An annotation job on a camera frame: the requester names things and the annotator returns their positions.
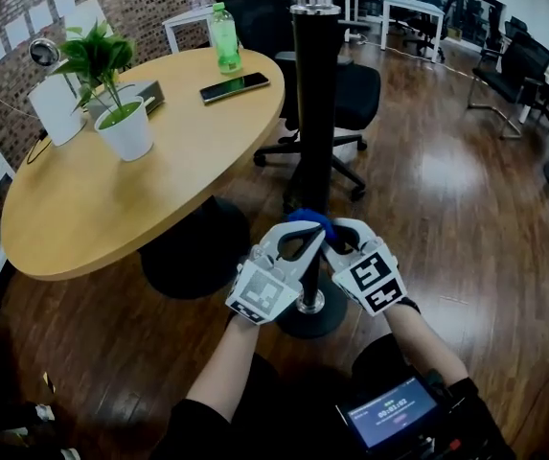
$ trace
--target metal collar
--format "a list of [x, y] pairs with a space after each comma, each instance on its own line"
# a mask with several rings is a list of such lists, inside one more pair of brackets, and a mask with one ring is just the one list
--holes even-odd
[[299, 15], [338, 15], [341, 10], [332, 0], [297, 0], [291, 13]]

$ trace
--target phone screen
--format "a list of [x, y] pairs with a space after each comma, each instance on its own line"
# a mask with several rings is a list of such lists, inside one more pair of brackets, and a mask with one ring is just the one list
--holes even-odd
[[238, 77], [237, 79], [231, 79], [210, 87], [203, 88], [199, 91], [203, 101], [211, 103], [217, 99], [222, 99], [234, 94], [239, 94], [245, 90], [251, 90], [253, 88], [268, 85], [269, 80], [261, 73], [252, 73], [245, 75], [244, 77]]
[[347, 412], [347, 416], [370, 449], [412, 425], [434, 407], [436, 402], [413, 377]]

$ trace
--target black sleeve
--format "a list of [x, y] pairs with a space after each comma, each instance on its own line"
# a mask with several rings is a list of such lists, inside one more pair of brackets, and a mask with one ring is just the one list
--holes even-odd
[[462, 379], [448, 387], [455, 403], [450, 415], [450, 431], [461, 441], [466, 455], [478, 458], [515, 460], [487, 405], [478, 396], [471, 379]]
[[220, 457], [229, 447], [230, 430], [214, 409], [185, 399], [172, 409], [166, 435], [150, 460]]

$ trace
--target green bottle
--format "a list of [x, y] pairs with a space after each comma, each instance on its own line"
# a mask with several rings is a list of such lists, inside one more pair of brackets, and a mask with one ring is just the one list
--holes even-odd
[[217, 46], [218, 69], [220, 73], [234, 73], [242, 68], [238, 53], [238, 38], [234, 17], [225, 9], [225, 4], [219, 2], [213, 5], [213, 18], [210, 29]]

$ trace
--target round mirror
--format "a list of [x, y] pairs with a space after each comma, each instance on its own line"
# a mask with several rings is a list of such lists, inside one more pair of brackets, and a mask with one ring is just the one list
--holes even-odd
[[29, 45], [29, 55], [40, 66], [51, 66], [59, 61], [59, 49], [50, 39], [39, 37]]

